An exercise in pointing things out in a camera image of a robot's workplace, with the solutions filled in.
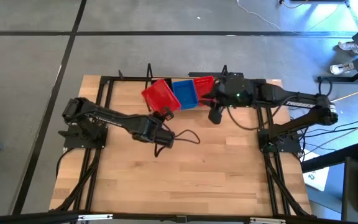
wire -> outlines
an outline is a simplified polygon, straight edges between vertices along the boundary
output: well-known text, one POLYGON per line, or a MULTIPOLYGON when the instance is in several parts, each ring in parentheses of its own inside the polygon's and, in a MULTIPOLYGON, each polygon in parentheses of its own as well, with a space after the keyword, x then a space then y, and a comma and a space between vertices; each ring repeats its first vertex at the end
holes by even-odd
MULTIPOLYGON (((306 143, 307 145, 310 145, 310 146, 314 146, 314 147, 318 147, 317 145, 315 144, 310 144, 310 143, 306 143)), ((336 149, 328 149, 328 148, 324 148, 324 147, 319 147, 320 149, 323 149, 323 150, 330 150, 330 151, 336 151, 336 149)))
POLYGON ((325 17, 322 21, 318 22, 316 25, 314 25, 313 27, 311 27, 310 29, 308 29, 308 31, 310 31, 311 29, 315 28, 318 24, 324 22, 326 19, 328 19, 330 16, 332 16, 334 14, 334 12, 336 12, 339 8, 340 4, 338 4, 338 6, 336 6, 336 9, 333 10, 332 13, 330 13, 330 15, 328 15, 327 17, 325 17))
MULTIPOLYGON (((280 108, 281 108, 289 99, 295 98, 295 97, 296 97, 296 95, 289 96, 289 97, 285 98, 285 99, 281 102, 280 106, 278 106, 278 108, 277 108, 277 109, 274 111, 274 113, 272 114, 272 118, 277 114, 277 112, 280 110, 280 108)), ((256 127, 256 128, 248 128, 248 127, 245 127, 245 126, 239 124, 239 123, 234 119, 233 115, 231 114, 229 107, 226 107, 226 109, 227 109, 227 113, 229 113, 229 116, 230 116, 231 120, 232 120, 232 121, 234 122, 234 124, 236 124, 238 127, 242 128, 242 129, 244 129, 244 130, 247 130, 247 131, 254 131, 254 130, 259 129, 259 127, 256 127)))
MULTIPOLYGON (((177 135, 175 136, 175 140, 176 140, 176 141, 191 142, 191 143, 194 143, 194 144, 199 144, 199 143, 201 143, 201 140, 200 140, 200 138, 198 137, 198 135, 197 135, 194 131, 189 130, 189 129, 186 129, 186 130, 182 131, 181 133, 177 134, 177 135), (193 141, 193 140, 190 140, 190 139, 177 138, 177 137, 181 136, 183 133, 185 133, 185 132, 187 132, 187 131, 193 133, 194 136, 196 136, 196 138, 197 138, 198 141, 193 141)), ((160 155, 161 151, 166 148, 165 146, 162 146, 161 148, 157 149, 157 146, 158 146, 157 144, 155 144, 155 146, 154 146, 154 157, 156 157, 156 158, 158 157, 158 155, 160 155)))
POLYGON ((327 80, 329 82, 329 90, 326 96, 329 96, 331 92, 333 91, 333 83, 328 78, 322 78, 320 79, 320 82, 318 83, 318 93, 321 95, 321 84, 323 83, 323 80, 327 80))
POLYGON ((308 129, 309 129, 309 127, 305 128, 304 131, 301 130, 302 136, 301 136, 301 138, 299 138, 299 141, 301 141, 301 140, 303 139, 303 146, 302 146, 300 158, 302 157, 302 155, 305 155, 305 147, 306 147, 306 138, 305 138, 305 135, 306 135, 306 132, 308 132, 308 129))
POLYGON ((337 128, 344 127, 344 126, 348 126, 348 125, 351 125, 351 124, 356 124, 356 123, 358 123, 358 121, 351 122, 351 123, 349 123, 349 124, 342 124, 342 125, 339 125, 339 126, 337 126, 336 128, 334 128, 333 130, 327 130, 327 129, 315 129, 315 130, 308 131, 308 133, 312 133, 313 131, 335 131, 337 128))
POLYGON ((316 147, 316 148, 313 149, 312 151, 306 153, 305 155, 307 155, 307 154, 309 154, 309 153, 311 153, 311 152, 317 150, 319 147, 321 147, 321 146, 323 146, 323 145, 325 145, 325 144, 327 144, 327 143, 329 143, 329 142, 332 142, 333 140, 337 140, 337 139, 339 139, 339 138, 341 138, 341 137, 343 137, 343 136, 346 136, 346 135, 348 135, 348 134, 350 134, 350 133, 352 133, 352 132, 354 132, 354 131, 357 131, 357 130, 358 130, 358 128, 355 128, 354 130, 349 131, 349 132, 347 132, 347 133, 345 133, 345 134, 343 134, 343 135, 340 135, 340 136, 338 136, 338 137, 336 137, 336 138, 330 139, 330 140, 328 140, 328 141, 322 143, 321 145, 319 145, 318 147, 316 147))
POLYGON ((340 97, 340 98, 338 98, 338 99, 331 100, 331 102, 332 102, 332 103, 334 103, 334 102, 337 102, 337 101, 339 101, 339 100, 346 99, 346 98, 348 98, 348 97, 350 97, 350 96, 353 96, 353 95, 356 95, 356 94, 358 94, 358 91, 357 91, 357 92, 355 92, 355 93, 351 93, 351 94, 349 94, 349 95, 346 95, 346 96, 340 97))
POLYGON ((296 8, 298 8, 299 6, 301 6, 301 5, 303 5, 303 4, 306 4, 308 1, 309 1, 309 0, 306 0, 306 1, 304 1, 303 3, 301 3, 301 4, 297 5, 297 6, 293 6, 293 7, 287 6, 287 4, 285 4, 284 1, 282 1, 282 3, 280 3, 280 1, 279 1, 278 3, 279 3, 279 4, 283 4, 285 7, 289 8, 289 9, 296 9, 296 8))
POLYGON ((57 161, 57 165, 56 165, 56 178, 57 175, 59 174, 59 168, 60 168, 60 162, 62 161, 63 157, 68 154, 69 152, 71 152, 74 148, 69 148, 67 149, 67 151, 65 151, 60 157, 59 160, 57 161))
MULTIPOLYGON (((305 3, 308 2, 308 1, 309 1, 309 0, 306 0, 305 2, 303 2, 303 3, 301 3, 300 5, 297 5, 297 6, 295 6, 295 7, 289 7, 289 6, 287 6, 284 2, 283 2, 283 5, 284 5, 285 7, 287 7, 287 8, 294 9, 294 8, 296 8, 296 7, 299 7, 299 6, 303 5, 303 4, 305 4, 305 3)), ((239 0, 236 0, 236 3, 237 3, 237 5, 238 5, 241 9, 243 9, 245 12, 250 13, 250 14, 253 14, 253 15, 256 15, 257 17, 259 17, 260 20, 262 20, 262 21, 268 23, 268 24, 271 25, 271 26, 276 27, 278 30, 283 30, 283 29, 282 29, 281 27, 279 27, 277 24, 275 24, 275 23, 273 23, 273 22, 269 22, 267 19, 263 18, 261 15, 257 14, 256 12, 248 11, 246 8, 242 7, 242 6, 240 5, 239 0)), ((315 28, 318 24, 322 23, 323 21, 325 21, 326 19, 328 19, 330 16, 332 16, 332 15, 334 14, 334 12, 336 12, 336 11, 338 10, 339 6, 340 6, 340 4, 338 4, 338 6, 336 7, 336 9, 333 10, 333 12, 330 13, 330 15, 328 15, 328 16, 325 17, 322 21, 318 22, 316 25, 314 25, 313 27, 311 27, 310 29, 308 29, 308 31, 310 31, 311 29, 315 28)), ((299 33, 299 32, 294 32, 294 31, 290 31, 290 30, 289 30, 289 32, 292 32, 292 33, 294 33, 294 34, 301 34, 301 33, 299 33)))
POLYGON ((181 133, 177 134, 177 135, 175 136, 175 140, 177 140, 177 141, 187 141, 187 142, 191 142, 191 143, 194 143, 194 144, 199 144, 199 143, 201 143, 201 140, 200 140, 200 138, 198 137, 198 135, 197 135, 194 131, 189 130, 189 129, 186 129, 186 130, 182 131, 181 133), (177 138, 177 137, 181 136, 183 133, 185 133, 185 132, 187 132, 187 131, 190 132, 190 133, 193 133, 194 136, 196 136, 196 138, 197 138, 198 141, 193 141, 193 140, 189 140, 189 139, 177 138))
POLYGON ((336 131, 327 131, 325 133, 319 133, 319 134, 315 134, 315 135, 312 135, 312 136, 305 136, 305 138, 320 136, 322 134, 331 134, 331 133, 336 133, 336 132, 341 132, 341 131, 348 131, 348 130, 353 130, 353 129, 358 129, 358 128, 346 128, 346 129, 336 130, 336 131))
POLYGON ((268 20, 266 20, 265 18, 263 18, 263 17, 262 17, 261 15, 259 15, 258 13, 256 13, 256 12, 250 12, 250 11, 248 11, 246 8, 242 7, 242 6, 240 5, 239 0, 236 0, 236 2, 237 2, 237 5, 238 5, 241 9, 243 9, 245 12, 248 12, 248 13, 251 13, 251 14, 253 14, 253 15, 256 15, 256 16, 259 17, 259 19, 261 19, 262 21, 268 23, 268 24, 271 25, 271 26, 277 27, 278 30, 283 30, 283 29, 282 29, 281 27, 279 27, 277 24, 275 24, 275 23, 273 23, 273 22, 269 22, 268 20))

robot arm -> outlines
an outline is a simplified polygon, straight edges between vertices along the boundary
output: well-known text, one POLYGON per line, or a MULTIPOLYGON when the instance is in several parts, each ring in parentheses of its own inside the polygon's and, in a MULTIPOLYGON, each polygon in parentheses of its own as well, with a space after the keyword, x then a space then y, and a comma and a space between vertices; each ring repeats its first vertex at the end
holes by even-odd
POLYGON ((285 105, 310 109, 309 113, 297 119, 269 127, 266 133, 268 142, 314 124, 332 125, 337 122, 335 106, 326 95, 285 91, 260 79, 221 77, 216 80, 212 91, 203 98, 209 99, 202 103, 211 107, 208 118, 214 124, 221 122, 221 114, 228 106, 274 108, 285 105))
POLYGON ((122 127, 132 135, 133 139, 141 142, 151 142, 171 148, 175 138, 175 133, 163 129, 162 121, 153 116, 126 115, 98 106, 86 98, 70 99, 63 112, 63 118, 67 124, 77 124, 83 130, 84 136, 91 140, 96 139, 99 132, 90 118, 122 127))

person's foot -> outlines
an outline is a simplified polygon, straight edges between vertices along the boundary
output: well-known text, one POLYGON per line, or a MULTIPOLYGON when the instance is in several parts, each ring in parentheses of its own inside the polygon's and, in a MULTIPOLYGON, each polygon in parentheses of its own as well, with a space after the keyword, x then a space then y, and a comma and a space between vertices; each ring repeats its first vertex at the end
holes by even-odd
POLYGON ((332 65, 329 67, 329 71, 331 71, 334 75, 340 75, 344 72, 348 72, 354 70, 353 63, 345 63, 345 64, 339 64, 339 65, 332 65))
POLYGON ((338 47, 342 50, 351 50, 358 54, 358 45, 354 41, 346 43, 338 42, 338 47))

desk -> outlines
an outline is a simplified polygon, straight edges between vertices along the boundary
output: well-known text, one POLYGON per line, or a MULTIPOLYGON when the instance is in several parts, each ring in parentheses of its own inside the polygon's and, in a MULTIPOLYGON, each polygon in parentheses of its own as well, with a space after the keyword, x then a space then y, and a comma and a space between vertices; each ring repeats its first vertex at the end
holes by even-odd
MULTIPOLYGON (((85 75, 80 96, 95 101, 100 78, 85 75)), ((173 82, 180 80, 183 79, 172 79, 173 82)), ((280 80, 269 82, 281 85, 280 80)), ((149 113, 140 94, 144 88, 145 82, 115 81, 110 108, 126 114, 149 113)), ((172 149, 163 150, 158 158, 154 158, 153 144, 133 141, 124 129, 110 126, 106 147, 101 152, 91 211, 272 215, 264 158, 259 151, 256 131, 239 129, 226 112, 220 125, 212 124, 208 111, 208 107, 200 106, 176 112, 172 120, 166 121, 176 133, 192 129, 201 144, 176 141, 172 149)), ((232 113, 244 126, 258 126, 256 110, 238 108, 232 113)), ((274 121, 280 124, 289 119, 288 111, 283 108, 274 121)), ((84 149, 75 149, 63 158, 51 209, 59 206, 77 184, 83 156, 84 149)), ((303 209, 311 213, 299 161, 285 153, 281 153, 281 161, 286 186, 303 209)), ((278 210, 283 213, 280 191, 277 186, 275 189, 278 210)), ((86 193, 87 186, 82 198, 86 198, 86 193)))

red plastic basket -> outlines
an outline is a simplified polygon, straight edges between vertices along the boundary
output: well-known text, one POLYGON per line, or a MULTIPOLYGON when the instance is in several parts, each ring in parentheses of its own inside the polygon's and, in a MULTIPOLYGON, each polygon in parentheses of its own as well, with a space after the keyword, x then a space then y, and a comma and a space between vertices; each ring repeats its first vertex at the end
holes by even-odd
POLYGON ((213 76, 195 78, 194 85, 196 87, 198 101, 210 100, 210 99, 203 99, 201 96, 211 92, 212 87, 214 85, 214 77, 213 76))
POLYGON ((180 103, 175 95, 169 89, 165 80, 156 81, 153 85, 142 91, 142 96, 154 111, 158 111, 161 115, 165 114, 164 107, 168 107, 171 111, 180 108, 180 103))

